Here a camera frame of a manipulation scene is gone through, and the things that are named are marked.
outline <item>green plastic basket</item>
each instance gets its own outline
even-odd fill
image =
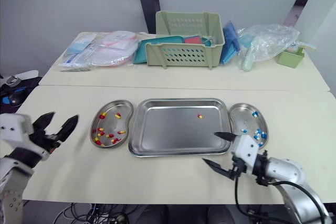
[[[192,36],[212,38],[211,46],[203,44],[161,43],[146,44],[149,66],[216,67],[225,43],[222,23],[216,13],[156,13],[156,34],[162,36]]]
[[[303,48],[299,48],[299,50],[294,54],[291,52],[283,51],[279,54],[278,64],[296,68],[300,61],[304,58],[305,53],[303,52]]]

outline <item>stainless steel tray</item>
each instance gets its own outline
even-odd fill
[[[254,112],[258,113],[256,117],[252,115]],[[236,135],[247,134],[254,138],[256,135],[255,132],[259,128],[261,132],[266,134],[266,138],[262,138],[260,135],[259,139],[255,140],[258,144],[262,143],[259,149],[266,145],[269,138],[268,127],[264,117],[257,108],[247,103],[236,103],[230,108],[229,116],[232,133]]]
[[[99,118],[100,114],[105,112],[105,118]],[[121,115],[120,119],[117,119],[115,115],[119,113]],[[91,143],[99,148],[111,148],[121,145],[128,136],[128,126],[130,118],[133,114],[133,105],[126,100],[118,100],[110,102],[104,105],[94,117],[91,128],[90,128],[90,139]],[[103,128],[104,135],[98,136],[101,133],[97,128]],[[114,137],[107,137],[108,134],[113,134]],[[95,138],[98,138],[100,143],[103,145],[98,145],[95,142]],[[120,139],[116,143],[112,144],[114,138]]]
[[[213,134],[218,131],[231,132],[219,99],[149,99],[138,106],[129,150],[136,156],[220,154],[230,142]]]

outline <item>white table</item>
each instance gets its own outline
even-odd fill
[[[150,37],[141,35],[140,39]],[[89,72],[60,72],[62,55],[43,77],[40,85],[104,86],[137,88],[329,91],[321,74],[306,54],[297,68],[276,63],[277,57],[258,62],[242,72],[234,62],[213,70],[205,67],[124,65],[98,67]]]
[[[127,143],[114,149],[96,148],[89,127],[106,103],[126,99],[137,105],[148,98],[208,98],[247,102],[264,115],[269,128],[269,156],[299,162],[310,186],[323,202],[336,201],[336,99],[329,92],[234,91],[109,87],[37,87],[18,113],[32,120],[55,111],[47,133],[79,114],[70,138],[40,162],[24,192],[25,199],[118,204],[233,204],[234,182],[212,171],[201,156],[139,158]],[[0,142],[1,156],[11,151]],[[231,168],[230,154],[207,158]],[[243,175],[242,204],[280,204],[275,188],[259,186]]]

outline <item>white robotic arm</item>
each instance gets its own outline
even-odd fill
[[[232,142],[233,169],[224,170],[219,164],[204,161],[216,172],[236,180],[240,174],[257,176],[263,186],[274,185],[280,191],[292,220],[297,224],[331,224],[321,199],[308,185],[302,167],[289,159],[267,158],[267,151],[258,154],[259,147],[249,135],[237,136],[217,132],[215,135]]]
[[[78,116],[69,118],[54,135],[46,135],[54,113],[39,117],[33,124],[20,114],[0,115],[1,139],[13,147],[12,153],[0,158],[0,224],[22,222],[22,194],[40,160],[46,160],[75,129]]]

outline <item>pill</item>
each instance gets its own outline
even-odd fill
[[[117,138],[114,138],[114,139],[111,140],[112,144],[115,144],[118,141],[119,141],[119,139],[117,139]]]

